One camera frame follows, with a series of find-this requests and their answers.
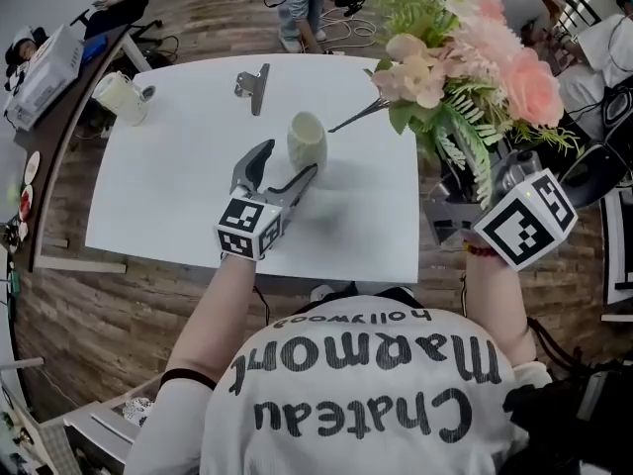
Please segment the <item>white t-shirt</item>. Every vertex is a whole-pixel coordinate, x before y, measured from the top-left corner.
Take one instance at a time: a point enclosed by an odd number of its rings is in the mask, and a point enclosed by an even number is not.
[[[254,335],[213,392],[166,382],[126,474],[493,474],[527,440],[507,394],[550,381],[450,312],[342,299]]]
[[[589,65],[579,63],[558,77],[561,98],[568,113],[576,112],[571,118],[592,139],[600,140],[604,136],[601,106],[585,114],[583,108],[601,102],[607,86],[612,88],[633,74],[633,21],[615,14],[583,31],[578,41]]]

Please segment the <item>flower bouquet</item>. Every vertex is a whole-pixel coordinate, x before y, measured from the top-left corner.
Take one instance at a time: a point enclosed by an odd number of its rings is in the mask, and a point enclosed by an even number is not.
[[[418,148],[473,175],[472,201],[493,197],[490,152],[504,138],[567,151],[576,138],[557,129],[559,84],[549,65],[506,25],[501,0],[376,0],[386,15],[387,55],[367,70],[394,129]]]

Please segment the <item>black strap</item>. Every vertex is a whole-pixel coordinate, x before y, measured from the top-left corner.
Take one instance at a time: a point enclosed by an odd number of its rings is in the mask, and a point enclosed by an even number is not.
[[[214,382],[211,378],[203,375],[202,373],[199,373],[198,371],[194,371],[193,369],[184,368],[175,368],[167,371],[164,375],[162,375],[162,378],[160,379],[160,387],[169,382],[169,380],[175,380],[177,378],[193,380],[209,387],[212,391],[216,390],[216,382]]]

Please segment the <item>white cup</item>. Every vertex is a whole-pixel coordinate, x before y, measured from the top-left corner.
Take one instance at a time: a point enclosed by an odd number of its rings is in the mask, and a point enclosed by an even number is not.
[[[92,97],[130,125],[138,125],[147,115],[140,90],[121,72],[110,72],[99,81]]]
[[[316,163],[321,173],[327,164],[325,129],[312,113],[298,113],[288,129],[288,154],[297,172]]]

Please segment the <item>wooden floor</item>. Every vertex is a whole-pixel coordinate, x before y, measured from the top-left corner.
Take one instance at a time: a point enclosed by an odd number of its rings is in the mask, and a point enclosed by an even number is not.
[[[359,17],[375,21],[364,10]],[[145,18],[161,19],[156,37],[174,35],[178,61],[281,52],[277,18],[261,0],[150,0]],[[345,34],[341,26],[331,37]],[[352,38],[346,44],[366,44]],[[163,48],[173,50],[175,41]],[[347,53],[379,56],[378,46]],[[106,143],[76,140],[55,184],[46,231],[70,239],[67,253],[117,260],[119,255],[83,246],[94,184]],[[421,167],[421,195],[431,180]],[[557,251],[521,273],[528,313],[567,350],[580,344],[595,360],[631,348],[631,332],[600,323],[603,246],[599,208],[580,213],[574,232]],[[38,270],[22,277],[16,322],[20,357],[41,355],[43,369],[25,371],[27,390],[43,421],[95,400],[120,395],[161,371],[170,349],[209,283],[209,269],[128,258],[126,275]],[[465,257],[455,239],[433,245],[420,218],[419,281],[414,292],[428,308],[459,311]],[[316,285],[306,280],[258,277],[274,318],[291,314]],[[264,326],[264,308],[253,295],[249,333]]]

